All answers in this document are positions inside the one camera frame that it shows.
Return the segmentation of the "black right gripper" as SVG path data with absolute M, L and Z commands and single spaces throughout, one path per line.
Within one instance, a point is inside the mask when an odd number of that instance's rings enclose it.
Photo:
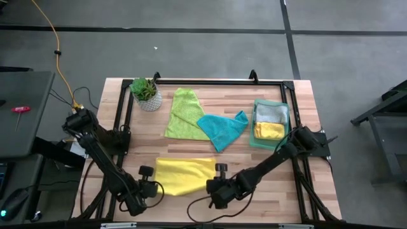
M 226 178 L 228 165 L 225 163 L 215 164 L 215 170 L 219 172 L 219 175 L 206 181 L 206 191 L 211 198 L 209 207 L 226 209 L 232 200 L 242 199 L 242 190 L 238 181 L 241 172 Z

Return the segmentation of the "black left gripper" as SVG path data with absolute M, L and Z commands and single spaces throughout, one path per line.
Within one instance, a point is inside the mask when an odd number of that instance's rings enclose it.
M 137 216 L 143 213 L 147 208 L 146 199 L 154 198 L 158 192 L 158 185 L 148 178 L 153 175 L 154 168 L 142 165 L 139 167 L 141 179 L 135 180 L 129 177 L 129 185 L 125 203 L 131 216 Z

